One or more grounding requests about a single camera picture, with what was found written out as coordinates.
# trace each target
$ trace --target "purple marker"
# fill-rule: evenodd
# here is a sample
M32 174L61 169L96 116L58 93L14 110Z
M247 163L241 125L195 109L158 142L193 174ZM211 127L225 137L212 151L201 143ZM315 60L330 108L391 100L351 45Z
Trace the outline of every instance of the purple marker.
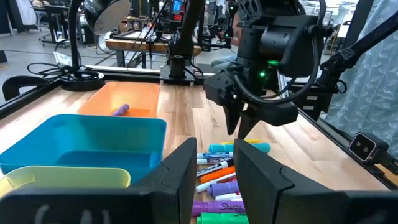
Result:
M207 192L215 197L223 194L239 192L239 186L237 181L231 181L221 184L210 184Z
M123 116L127 110L130 109L130 106L125 103L119 109L117 109L115 112L113 112L112 116Z
M202 212L210 213L245 213L243 202L193 202L192 216L199 216Z

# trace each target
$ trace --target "patterned fabric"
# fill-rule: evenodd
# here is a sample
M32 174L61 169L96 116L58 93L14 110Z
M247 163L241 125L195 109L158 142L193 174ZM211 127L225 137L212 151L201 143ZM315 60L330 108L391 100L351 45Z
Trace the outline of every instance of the patterned fabric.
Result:
M398 0L375 0L359 38L398 10ZM350 136L373 133L398 158L398 32L368 50L356 66L345 71L345 94L333 96L326 121Z

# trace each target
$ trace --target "blue marker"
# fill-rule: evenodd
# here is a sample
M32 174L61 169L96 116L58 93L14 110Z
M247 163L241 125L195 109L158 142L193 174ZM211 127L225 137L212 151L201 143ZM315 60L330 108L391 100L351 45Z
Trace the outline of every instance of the blue marker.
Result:
M271 147L268 143L253 143L251 145L258 148L262 152L269 152L271 149ZM209 146L209 152L232 153L233 151L234 151L233 144L211 144Z
M233 152L214 152L214 153L198 153L197 159L211 159L211 158L233 158Z

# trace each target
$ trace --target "marker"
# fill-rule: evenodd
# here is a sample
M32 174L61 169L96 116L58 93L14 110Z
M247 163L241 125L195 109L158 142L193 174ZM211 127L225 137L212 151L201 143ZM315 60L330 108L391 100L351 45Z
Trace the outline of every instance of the marker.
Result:
M261 141L258 139L248 139L248 140L244 140L247 143L253 144L253 143L260 143ZM220 144L234 144L234 141L230 141L230 142L221 142Z
M248 217L244 213L206 213L197 217L197 224L249 224Z
M217 164L220 162L231 160L229 157L222 158L209 158L209 159L197 159L197 165L209 165L209 164Z
M207 190L209 188L210 184L217 184L217 183L220 183L220 182L222 182L222 181L224 181L226 179L230 179L230 178L233 178L233 177L236 177L236 173L228 174L228 175L225 175L224 177L220 177L219 179L215 179L215 180L209 181L207 183L198 185L196 187L196 191L198 193L202 192L204 190Z
M212 166L209 166L207 168L204 168L204 169L201 169L201 170L197 171L197 177L201 177L201 176L203 176L205 174L209 174L209 173L212 173L214 171L218 171L220 169L227 168L229 166L232 166L233 164L234 164L233 159L214 164Z
M193 202L192 216L199 216L202 212L246 213L243 202Z
M219 196L223 194L230 194L233 192L239 192L239 186L237 181L220 183L220 184L211 184L207 192L212 196Z
M130 106L125 103L119 107L115 112L113 112L112 116L123 116L127 110L130 109Z
M225 175L232 174L233 172L235 172L235 166L227 167L225 169L222 169L222 170L219 170L216 172L212 172L211 174L207 174L207 175L204 175L203 177L200 177L200 182L204 184L206 182L218 179L220 177L224 177Z
M233 158L233 152L213 152L213 153L198 153L197 159L210 159L210 158L222 158L229 157Z
M224 200L230 201L232 199L238 199L238 198L242 198L242 195L239 192L224 194L214 197L216 201L224 201Z
M270 146L268 143L254 143L251 144L262 152L269 152ZM209 152L233 152L234 145L233 144L211 144L209 146Z

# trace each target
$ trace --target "wooden table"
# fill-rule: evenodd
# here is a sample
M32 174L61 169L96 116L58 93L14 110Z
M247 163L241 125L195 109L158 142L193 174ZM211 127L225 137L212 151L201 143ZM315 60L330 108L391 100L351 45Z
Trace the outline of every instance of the wooden table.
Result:
M124 61L124 51L138 51L138 52L148 52L149 51L149 44L141 41L134 41L134 40L116 40L116 39L109 39L105 42L106 46L116 51L116 61L119 67L125 67ZM167 53L167 44L162 43L153 43L151 44L152 53ZM196 57L201 52L201 48L199 46L193 46L193 56ZM142 62L146 60L146 55L143 55Z
M4 118L0 121L0 152L47 118L61 113L76 113L94 93L70 92L58 87ZM227 135L222 107L206 99L202 86L161 86L158 117L167 122L163 158L188 137L196 137L198 152L206 152L210 144L232 141L237 136L237 132ZM331 189L387 190L301 116L296 122L281 127L260 122L248 139L269 142L269 155ZM195 200L212 199L204 192L195 194Z

